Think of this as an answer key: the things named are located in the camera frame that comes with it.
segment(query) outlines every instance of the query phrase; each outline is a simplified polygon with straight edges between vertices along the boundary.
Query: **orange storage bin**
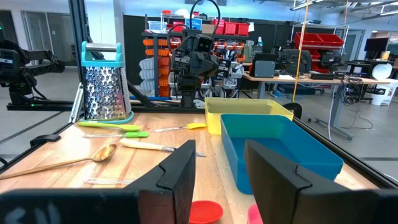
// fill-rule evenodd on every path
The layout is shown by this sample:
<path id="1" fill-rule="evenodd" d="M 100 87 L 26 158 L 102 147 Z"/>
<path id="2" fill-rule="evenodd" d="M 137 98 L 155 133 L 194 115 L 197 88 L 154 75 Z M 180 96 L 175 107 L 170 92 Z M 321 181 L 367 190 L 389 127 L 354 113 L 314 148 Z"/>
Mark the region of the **orange storage bin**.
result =
<path id="1" fill-rule="evenodd" d="M 146 55 L 154 55 L 154 53 L 155 53 L 155 50 L 154 49 L 147 49 L 147 50 L 145 50 L 145 54 Z M 168 49 L 160 49 L 160 50 L 157 50 L 157 55 L 158 56 L 169 56 L 169 50 Z"/>
<path id="2" fill-rule="evenodd" d="M 162 75 L 159 79 L 158 79 L 158 83 L 160 87 L 168 87 L 169 86 L 169 78 L 165 75 Z"/>
<path id="3" fill-rule="evenodd" d="M 159 96 L 169 96 L 169 87 L 168 86 L 159 87 Z"/>
<path id="4" fill-rule="evenodd" d="M 170 63 L 169 57 L 159 57 L 158 61 L 157 61 L 157 64 L 159 66 L 163 66 L 163 65 L 169 66 L 169 63 Z"/>
<path id="5" fill-rule="evenodd" d="M 142 41 L 145 46 L 153 46 L 154 45 L 154 40 L 153 39 L 145 39 Z M 157 40 L 157 45 L 158 46 L 167 46 L 167 40 Z"/>
<path id="6" fill-rule="evenodd" d="M 159 75 L 169 75 L 169 66 L 160 66 Z"/>

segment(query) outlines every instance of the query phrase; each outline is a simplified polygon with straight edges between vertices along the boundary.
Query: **red storage bin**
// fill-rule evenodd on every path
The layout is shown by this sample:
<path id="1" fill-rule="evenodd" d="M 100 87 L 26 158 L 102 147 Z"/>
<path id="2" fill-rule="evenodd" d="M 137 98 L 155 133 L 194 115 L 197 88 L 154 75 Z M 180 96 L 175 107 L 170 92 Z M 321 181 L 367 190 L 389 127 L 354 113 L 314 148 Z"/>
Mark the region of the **red storage bin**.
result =
<path id="1" fill-rule="evenodd" d="M 217 26 L 217 19 L 211 22 L 214 26 Z M 224 34 L 225 19 L 220 19 L 220 24 L 218 24 L 215 34 Z"/>
<path id="2" fill-rule="evenodd" d="M 225 22 L 225 31 L 224 33 L 227 35 L 235 35 L 236 34 L 237 23 L 235 22 Z"/>
<path id="3" fill-rule="evenodd" d="M 322 45 L 325 45 L 325 46 L 340 47 L 344 44 L 344 41 L 336 34 L 318 34 L 318 36 L 323 41 Z"/>
<path id="4" fill-rule="evenodd" d="M 322 68 L 319 63 L 312 63 L 312 70 L 320 73 L 329 73 L 329 69 Z"/>
<path id="5" fill-rule="evenodd" d="M 177 25 L 177 24 L 184 24 L 184 22 L 173 22 L 173 26 Z M 183 26 L 178 26 L 176 28 L 174 28 L 173 32 L 182 32 Z"/>
<path id="6" fill-rule="evenodd" d="M 237 34 L 238 35 L 249 35 L 249 24 L 243 23 L 243 22 L 239 22 L 238 23 Z"/>
<path id="7" fill-rule="evenodd" d="M 311 54 L 312 59 L 319 59 L 321 57 L 320 53 L 317 50 L 308 50 Z"/>
<path id="8" fill-rule="evenodd" d="M 293 41 L 294 44 L 297 46 L 297 48 L 300 45 L 300 37 L 301 37 L 301 32 L 296 32 Z M 311 33 L 304 34 L 303 45 L 322 45 L 322 43 L 323 41 L 318 36 L 318 34 L 311 34 Z"/>

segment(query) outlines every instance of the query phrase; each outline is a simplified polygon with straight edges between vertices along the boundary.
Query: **paring knife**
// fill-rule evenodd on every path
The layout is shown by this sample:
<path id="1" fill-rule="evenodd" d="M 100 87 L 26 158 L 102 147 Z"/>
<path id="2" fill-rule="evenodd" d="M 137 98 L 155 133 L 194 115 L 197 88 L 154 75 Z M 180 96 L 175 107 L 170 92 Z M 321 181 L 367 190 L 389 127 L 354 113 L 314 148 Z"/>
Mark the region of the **paring knife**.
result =
<path id="1" fill-rule="evenodd" d="M 172 131 L 172 130 L 178 130 L 178 129 L 182 129 L 182 128 L 195 129 L 195 128 L 205 128 L 205 127 L 206 127 L 206 124 L 203 124 L 203 123 L 190 123 L 190 124 L 187 124 L 186 126 L 181 126 L 181 127 L 155 129 L 154 132 L 161 133 L 164 131 Z"/>
<path id="2" fill-rule="evenodd" d="M 83 138 L 146 138 L 148 137 L 147 131 L 136 131 L 136 132 L 128 132 L 125 134 L 86 134 Z"/>
<path id="3" fill-rule="evenodd" d="M 139 142 L 139 141 L 134 141 L 134 140 L 126 139 L 126 138 L 121 139 L 120 143 L 123 146 L 134 147 L 134 148 L 138 148 L 138 149 L 154 149 L 154 150 L 169 151 L 169 152 L 174 152 L 174 150 L 175 150 L 174 147 L 161 146 L 161 145 L 152 144 L 152 143 L 148 143 L 148 142 Z M 196 152 L 196 156 L 206 157 L 201 152 Z"/>

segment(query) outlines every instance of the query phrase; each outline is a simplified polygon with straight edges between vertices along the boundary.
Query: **green spatula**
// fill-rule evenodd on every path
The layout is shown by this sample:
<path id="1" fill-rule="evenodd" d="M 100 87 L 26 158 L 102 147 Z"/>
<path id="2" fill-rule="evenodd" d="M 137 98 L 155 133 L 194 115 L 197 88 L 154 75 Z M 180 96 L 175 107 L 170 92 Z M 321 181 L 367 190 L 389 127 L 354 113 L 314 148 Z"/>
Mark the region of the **green spatula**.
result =
<path id="1" fill-rule="evenodd" d="M 104 124 L 91 121 L 81 121 L 79 126 L 98 127 L 98 128 L 120 128 L 123 131 L 138 131 L 141 127 L 132 124 Z"/>

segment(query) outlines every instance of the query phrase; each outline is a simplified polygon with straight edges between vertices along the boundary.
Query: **plastic bin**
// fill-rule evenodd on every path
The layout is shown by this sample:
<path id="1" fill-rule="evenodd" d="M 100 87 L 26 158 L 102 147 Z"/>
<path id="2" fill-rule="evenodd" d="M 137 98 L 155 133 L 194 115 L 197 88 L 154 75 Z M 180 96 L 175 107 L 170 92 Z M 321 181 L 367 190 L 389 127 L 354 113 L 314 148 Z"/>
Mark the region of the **plastic bin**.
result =
<path id="1" fill-rule="evenodd" d="M 217 19 L 213 20 L 211 24 L 217 26 Z M 224 34 L 224 27 L 225 27 L 225 19 L 220 19 L 220 24 L 218 24 L 217 30 L 215 34 Z"/>
<path id="2" fill-rule="evenodd" d="M 205 98 L 206 122 L 210 134 L 221 134 L 220 116 L 229 114 L 277 114 L 293 120 L 293 113 L 274 100 Z"/>
<path id="3" fill-rule="evenodd" d="M 319 38 L 323 41 L 322 45 L 340 47 L 344 41 L 336 34 L 318 34 Z"/>
<path id="4" fill-rule="evenodd" d="M 252 194 L 244 163 L 244 143 L 247 139 L 255 140 L 329 180 L 336 178 L 344 163 L 322 143 L 284 116 L 223 114 L 221 139 L 236 186 L 244 194 Z"/>
<path id="5" fill-rule="evenodd" d="M 317 50 L 308 50 L 311 54 L 311 59 L 319 59 L 321 57 Z"/>
<path id="6" fill-rule="evenodd" d="M 237 29 L 238 35 L 249 35 L 249 24 L 240 22 Z"/>
<path id="7" fill-rule="evenodd" d="M 237 23 L 235 22 L 225 22 L 225 31 L 224 33 L 227 35 L 235 35 L 236 34 Z"/>
<path id="8" fill-rule="evenodd" d="M 294 35 L 294 44 L 300 46 L 301 32 L 296 32 Z M 303 45 L 322 45 L 323 41 L 317 34 L 305 33 L 303 39 Z"/>

